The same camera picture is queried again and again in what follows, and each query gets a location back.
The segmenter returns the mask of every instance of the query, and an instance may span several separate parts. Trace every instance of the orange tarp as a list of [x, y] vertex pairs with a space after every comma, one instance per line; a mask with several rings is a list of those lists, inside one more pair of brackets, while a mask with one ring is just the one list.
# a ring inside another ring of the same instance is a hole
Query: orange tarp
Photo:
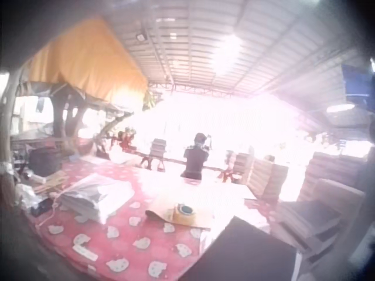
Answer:
[[30, 81], [69, 83], [86, 94], [140, 110], [147, 80], [102, 19], [87, 20], [44, 47]]

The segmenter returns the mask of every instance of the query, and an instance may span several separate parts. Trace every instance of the corrugated roof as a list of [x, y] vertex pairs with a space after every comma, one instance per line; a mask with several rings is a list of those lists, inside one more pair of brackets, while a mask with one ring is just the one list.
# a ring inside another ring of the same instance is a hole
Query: corrugated roof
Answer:
[[[282, 100], [302, 101], [311, 115], [332, 126], [368, 121], [361, 110], [342, 112], [341, 117], [323, 113], [327, 106], [345, 101], [341, 64], [364, 67], [352, 38], [325, 1], [114, 3], [117, 7], [106, 19], [151, 84], [245, 97], [271, 92]], [[144, 42], [136, 39], [142, 32]], [[213, 56], [232, 34], [240, 39], [239, 54], [227, 73], [218, 75]]]

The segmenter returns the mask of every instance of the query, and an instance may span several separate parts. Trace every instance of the black bag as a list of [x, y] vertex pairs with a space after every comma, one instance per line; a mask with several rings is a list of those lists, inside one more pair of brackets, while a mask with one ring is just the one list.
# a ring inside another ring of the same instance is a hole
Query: black bag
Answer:
[[53, 147], [32, 150], [29, 155], [29, 168], [38, 176], [50, 176], [62, 168], [61, 153]]

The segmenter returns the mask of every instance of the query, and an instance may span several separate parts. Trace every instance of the black hair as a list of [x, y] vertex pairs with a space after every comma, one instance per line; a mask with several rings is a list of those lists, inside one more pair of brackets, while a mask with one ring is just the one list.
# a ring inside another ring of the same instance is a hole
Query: black hair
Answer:
[[201, 143], [204, 144], [206, 142], [207, 137], [203, 133], [197, 133], [194, 138], [194, 143]]

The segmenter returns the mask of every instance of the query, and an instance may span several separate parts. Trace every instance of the ceiling light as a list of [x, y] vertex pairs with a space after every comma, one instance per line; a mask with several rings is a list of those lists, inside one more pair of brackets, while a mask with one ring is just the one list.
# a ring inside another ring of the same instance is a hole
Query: ceiling light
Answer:
[[373, 68], [373, 73], [375, 73], [375, 60], [371, 59], [371, 67]]
[[333, 105], [331, 107], [327, 108], [328, 113], [335, 113], [340, 111], [346, 111], [351, 110], [355, 107], [354, 104], [339, 104], [339, 105]]
[[176, 19], [174, 18], [164, 18], [164, 19], [156, 19], [156, 22], [175, 22]]
[[234, 64], [240, 52], [241, 40], [236, 35], [227, 36], [220, 43], [212, 60], [213, 68], [217, 75], [224, 74]]
[[139, 42], [144, 42], [144, 41], [146, 41], [146, 36], [143, 33], [137, 34], [137, 40]]

